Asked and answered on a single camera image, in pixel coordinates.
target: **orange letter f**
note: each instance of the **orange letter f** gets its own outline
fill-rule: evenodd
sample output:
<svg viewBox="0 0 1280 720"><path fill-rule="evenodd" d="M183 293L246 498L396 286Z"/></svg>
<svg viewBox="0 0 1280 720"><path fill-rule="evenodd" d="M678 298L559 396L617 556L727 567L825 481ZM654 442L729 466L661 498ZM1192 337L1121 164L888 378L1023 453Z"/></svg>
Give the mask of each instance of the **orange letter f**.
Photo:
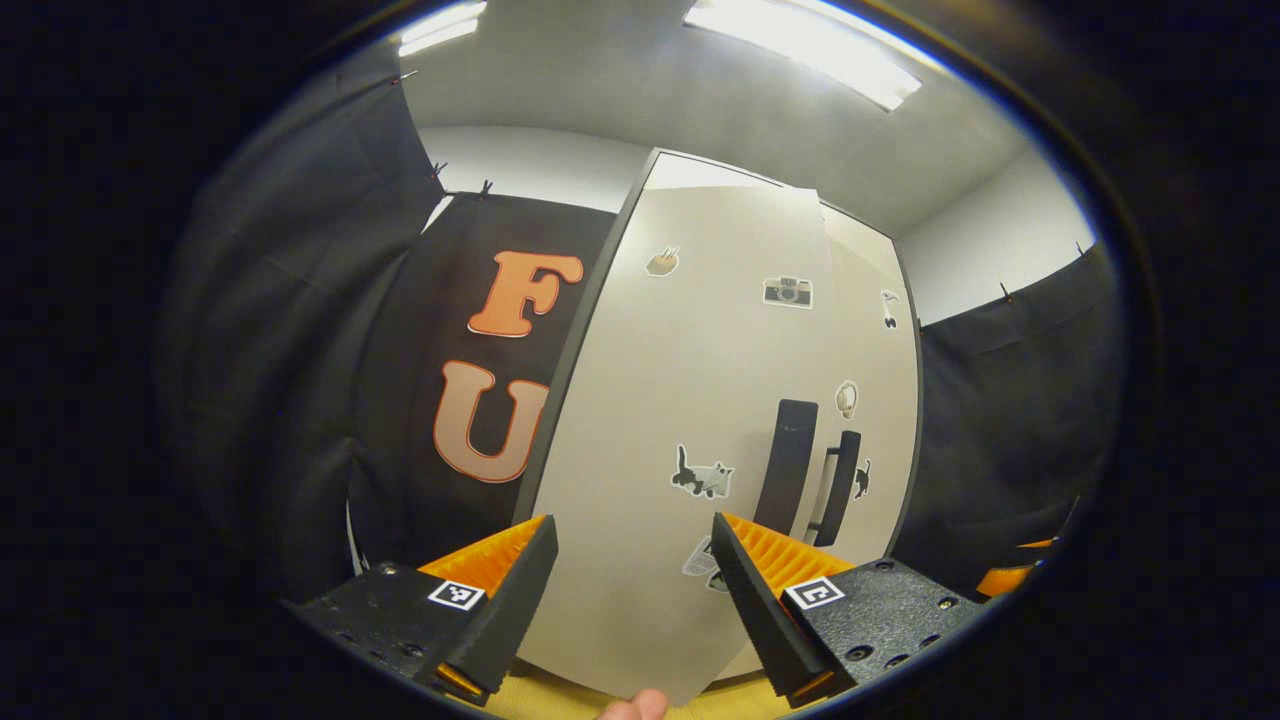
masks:
<svg viewBox="0 0 1280 720"><path fill-rule="evenodd" d="M534 301L534 313L545 315L556 305L559 278L543 275L534 282L534 273L550 270L576 283L582 279L582 261L564 255L531 255L504 250L493 256L498 263L498 277L489 288L484 309L471 315L467 329L480 334L525 337L534 324L525 319L525 301Z"/></svg>

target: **fluorescent light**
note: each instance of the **fluorescent light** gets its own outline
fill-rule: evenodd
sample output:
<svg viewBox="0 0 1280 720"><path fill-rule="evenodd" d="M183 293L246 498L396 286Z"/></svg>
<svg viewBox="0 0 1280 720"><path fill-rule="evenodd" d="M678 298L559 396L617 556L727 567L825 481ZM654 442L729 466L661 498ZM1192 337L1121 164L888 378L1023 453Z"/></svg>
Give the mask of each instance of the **fluorescent light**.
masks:
<svg viewBox="0 0 1280 720"><path fill-rule="evenodd" d="M453 23L470 20L483 13L485 5L486 3L468 3L466 5L453 5L452 8L445 8L439 13L433 13L431 15L428 15L426 19L404 28L404 31L401 32L401 44L407 45L420 37L444 29Z"/></svg>
<svg viewBox="0 0 1280 720"><path fill-rule="evenodd" d="M721 32L797 63L851 87L886 110L902 104L920 81L895 65L873 42L791 4L763 0L698 0L685 22Z"/></svg>
<svg viewBox="0 0 1280 720"><path fill-rule="evenodd" d="M463 35L472 33L476 31L476 26L479 24L480 20L471 19L452 24L444 29L435 31L431 35L428 35L426 37L420 37L412 42L406 42L404 45L401 45L401 53L399 53L401 58L412 55L419 50L426 50L428 47L433 45L439 45L445 40L453 40L454 37L462 37Z"/></svg>
<svg viewBox="0 0 1280 720"><path fill-rule="evenodd" d="M901 37L897 37L896 35L892 35L879 27L873 26L872 23L859 18L858 15L850 15L849 13L841 10L840 8L828 5L822 0L788 0L788 1L792 5L797 5L800 8L804 8L805 10L812 10L814 13L818 13L819 15L836 20L837 23L846 24L856 29L858 32L861 32L863 35L874 37L876 40L883 42L884 45L888 45L893 50L897 50L899 53L906 55L908 58L915 60L916 63L920 63L922 65L929 69L933 70L943 69L941 63L934 60L932 56L925 54L919 47L911 45L910 42L902 40Z"/></svg>

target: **ceiling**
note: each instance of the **ceiling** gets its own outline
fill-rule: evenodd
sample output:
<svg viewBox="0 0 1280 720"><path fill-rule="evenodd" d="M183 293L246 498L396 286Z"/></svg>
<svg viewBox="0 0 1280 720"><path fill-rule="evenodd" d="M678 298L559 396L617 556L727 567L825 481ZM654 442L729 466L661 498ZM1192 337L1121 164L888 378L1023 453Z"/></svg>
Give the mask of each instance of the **ceiling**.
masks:
<svg viewBox="0 0 1280 720"><path fill-rule="evenodd" d="M780 55L684 27L690 5L489 0L472 36L402 60L419 70L410 111L424 128L548 128L712 158L815 188L891 237L1027 147L950 74L895 55L923 87L886 113Z"/></svg>

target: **black cloth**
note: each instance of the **black cloth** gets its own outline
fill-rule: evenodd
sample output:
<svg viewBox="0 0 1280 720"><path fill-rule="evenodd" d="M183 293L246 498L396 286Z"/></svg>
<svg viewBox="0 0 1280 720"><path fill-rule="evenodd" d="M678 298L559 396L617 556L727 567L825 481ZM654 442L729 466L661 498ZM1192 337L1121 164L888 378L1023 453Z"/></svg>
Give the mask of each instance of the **black cloth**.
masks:
<svg viewBox="0 0 1280 720"><path fill-rule="evenodd" d="M924 428L892 553L966 594L1014 546L1053 537L1101 477L1124 373L1101 243L1052 275L923 328Z"/></svg>
<svg viewBox="0 0 1280 720"><path fill-rule="evenodd" d="M179 477L291 598L351 574L352 378L443 197L398 74L388 44L353 55L237 151L196 200L157 332Z"/></svg>
<svg viewBox="0 0 1280 720"><path fill-rule="evenodd" d="M613 213L522 197L460 193L404 263L372 329L360 369L358 424L367 446L352 478L351 521L369 562L428 562L511 527L521 478L485 483L458 473L435 448L433 425L451 360L493 373L480 396L471 445L497 455L515 402L512 380L550 386ZM573 256L582 279L559 282L545 315L526 305L525 337L471 332L502 251ZM538 281L545 270L535 273Z"/></svg>

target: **sticker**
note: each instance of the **sticker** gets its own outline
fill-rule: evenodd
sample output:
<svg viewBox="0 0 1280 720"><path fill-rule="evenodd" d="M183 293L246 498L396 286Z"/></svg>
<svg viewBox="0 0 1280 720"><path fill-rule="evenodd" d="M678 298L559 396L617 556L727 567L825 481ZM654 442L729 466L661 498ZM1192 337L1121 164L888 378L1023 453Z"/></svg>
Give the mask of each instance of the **sticker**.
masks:
<svg viewBox="0 0 1280 720"><path fill-rule="evenodd" d="M728 497L732 477L733 468L726 468L719 460L710 466L687 465L685 462L685 446L676 446L676 474L671 477L671 484L685 488L689 495L701 495L708 498Z"/></svg>
<svg viewBox="0 0 1280 720"><path fill-rule="evenodd" d="M764 278L764 302L809 310L813 307L813 283L788 275Z"/></svg>
<svg viewBox="0 0 1280 720"><path fill-rule="evenodd" d="M484 591L480 588L463 585L462 583L454 583L453 580L445 580L440 583L440 587L435 588L435 592L426 596L426 600L439 602L440 605L453 607L454 610L471 610L471 606L475 605L481 597L484 597Z"/></svg>
<svg viewBox="0 0 1280 720"><path fill-rule="evenodd" d="M845 380L836 388L836 410L846 420L854 419L854 410L858 407L858 386L854 380Z"/></svg>
<svg viewBox="0 0 1280 720"><path fill-rule="evenodd" d="M854 484L858 486L858 495L854 496L854 500L858 500L858 498L865 496L867 492L870 489L870 487L872 487L872 459L870 457L867 459L867 469L865 470L863 470L861 468L854 468Z"/></svg>
<svg viewBox="0 0 1280 720"><path fill-rule="evenodd" d="M897 318L895 318L893 314L888 311L888 306L892 302L901 302L901 300L899 300L899 297L896 295L893 295L892 292L890 292L887 290L882 291L881 292L881 304L884 306L884 327L888 328L888 329L891 329L891 331L895 329L895 328L897 328Z"/></svg>
<svg viewBox="0 0 1280 720"><path fill-rule="evenodd" d="M644 272L649 273L649 277L664 278L669 275L677 265L680 265L680 246L668 245L662 250L662 252L654 255L645 264Z"/></svg>
<svg viewBox="0 0 1280 720"><path fill-rule="evenodd" d="M716 569L716 556L712 555L712 537L707 536L694 546L694 553L689 556L689 560L685 561L685 566L680 571L696 577L705 575Z"/></svg>
<svg viewBox="0 0 1280 720"><path fill-rule="evenodd" d="M791 596L791 600L796 601L800 610L812 610L819 605L827 605L845 597L845 593L840 592L840 588L831 584L831 580L827 578L818 578L817 580L791 585L786 589L786 593Z"/></svg>
<svg viewBox="0 0 1280 720"><path fill-rule="evenodd" d="M707 579L707 587L716 592L728 592L728 585L724 584L724 570L716 570L716 574Z"/></svg>

